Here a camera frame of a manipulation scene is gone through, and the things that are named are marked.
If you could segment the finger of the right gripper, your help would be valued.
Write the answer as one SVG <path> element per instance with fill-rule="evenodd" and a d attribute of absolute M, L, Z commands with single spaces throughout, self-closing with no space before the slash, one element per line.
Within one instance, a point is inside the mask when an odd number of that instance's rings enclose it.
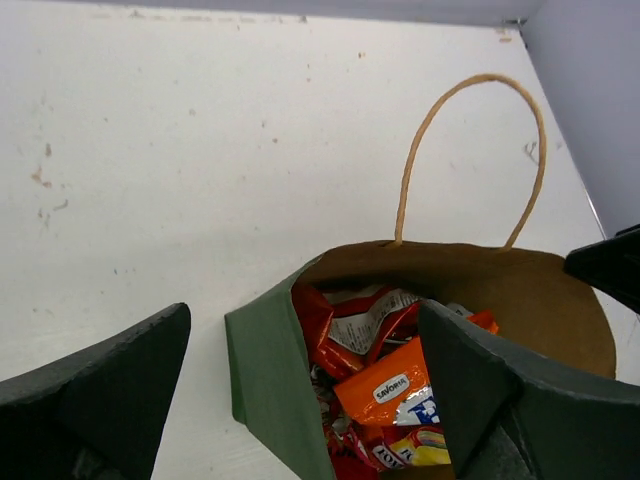
<path fill-rule="evenodd" d="M 573 250 L 564 271 L 639 313 L 640 233 L 614 237 Z"/>

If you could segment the Fox's fruits candy bag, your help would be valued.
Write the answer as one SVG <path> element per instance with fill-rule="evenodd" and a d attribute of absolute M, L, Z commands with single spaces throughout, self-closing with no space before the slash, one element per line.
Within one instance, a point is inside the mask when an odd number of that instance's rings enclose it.
<path fill-rule="evenodd" d="M 449 465 L 419 336 L 334 387 L 349 446 L 378 471 Z"/>

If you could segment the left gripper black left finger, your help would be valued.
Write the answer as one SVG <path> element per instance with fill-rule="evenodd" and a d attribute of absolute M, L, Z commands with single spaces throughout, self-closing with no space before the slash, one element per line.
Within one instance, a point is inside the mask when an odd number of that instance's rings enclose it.
<path fill-rule="evenodd" d="M 176 303 L 2 381 L 2 478 L 150 478 L 190 330 Z"/>

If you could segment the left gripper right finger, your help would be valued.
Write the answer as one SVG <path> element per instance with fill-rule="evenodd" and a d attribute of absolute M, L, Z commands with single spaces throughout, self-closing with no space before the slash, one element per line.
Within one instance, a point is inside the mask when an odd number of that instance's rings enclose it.
<path fill-rule="evenodd" d="M 435 301 L 418 327 L 456 478 L 638 478 L 638 386 L 564 366 Z"/>

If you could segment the red Doritos bag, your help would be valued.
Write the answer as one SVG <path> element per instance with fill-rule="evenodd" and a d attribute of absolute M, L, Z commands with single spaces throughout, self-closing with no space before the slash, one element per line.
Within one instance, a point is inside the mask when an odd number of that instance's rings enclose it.
<path fill-rule="evenodd" d="M 291 295 L 310 362 L 338 381 L 417 335 L 422 298 L 400 288 L 320 291 L 297 283 Z"/>

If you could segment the small pink candy bag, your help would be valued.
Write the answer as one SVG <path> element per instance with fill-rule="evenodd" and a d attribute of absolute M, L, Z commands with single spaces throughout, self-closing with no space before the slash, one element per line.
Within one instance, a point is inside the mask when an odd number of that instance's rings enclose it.
<path fill-rule="evenodd" d="M 378 480 L 379 472 L 366 459 L 351 419 L 344 413 L 322 414 L 323 432 L 337 480 Z"/>

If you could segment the green paper bag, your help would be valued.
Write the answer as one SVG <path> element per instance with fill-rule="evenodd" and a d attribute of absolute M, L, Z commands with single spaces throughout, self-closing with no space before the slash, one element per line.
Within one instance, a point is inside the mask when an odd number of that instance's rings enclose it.
<path fill-rule="evenodd" d="M 328 250 L 225 317 L 232 414 L 302 479 L 335 475 L 309 375 L 309 349 L 291 298 L 295 284 L 390 281 L 439 300 L 490 309 L 510 341 L 601 377 L 616 373 L 609 322 L 561 256 L 465 243 L 390 241 Z"/>

